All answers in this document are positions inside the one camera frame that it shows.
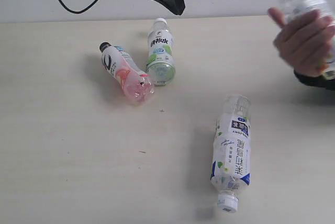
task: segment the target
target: hand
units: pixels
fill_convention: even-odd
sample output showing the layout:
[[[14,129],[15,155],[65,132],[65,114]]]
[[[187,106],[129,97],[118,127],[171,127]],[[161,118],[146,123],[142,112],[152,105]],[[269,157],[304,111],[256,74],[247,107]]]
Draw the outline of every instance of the hand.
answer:
[[[313,10],[286,25],[280,10],[270,8],[267,12],[282,29],[273,41],[281,58],[301,75],[320,76],[328,67],[325,59],[329,58],[330,40],[335,35],[333,18],[319,18],[319,11]]]

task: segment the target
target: table surface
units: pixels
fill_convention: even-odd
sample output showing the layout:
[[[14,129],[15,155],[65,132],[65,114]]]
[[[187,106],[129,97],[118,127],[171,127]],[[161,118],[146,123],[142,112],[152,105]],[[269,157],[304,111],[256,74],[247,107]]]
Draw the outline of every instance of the table surface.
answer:
[[[140,107],[102,67],[138,66],[152,21],[0,25],[0,223],[286,224],[333,220],[335,94],[299,84],[267,17],[169,20],[177,74]],[[251,184],[236,214],[209,178],[215,122],[251,100]]]

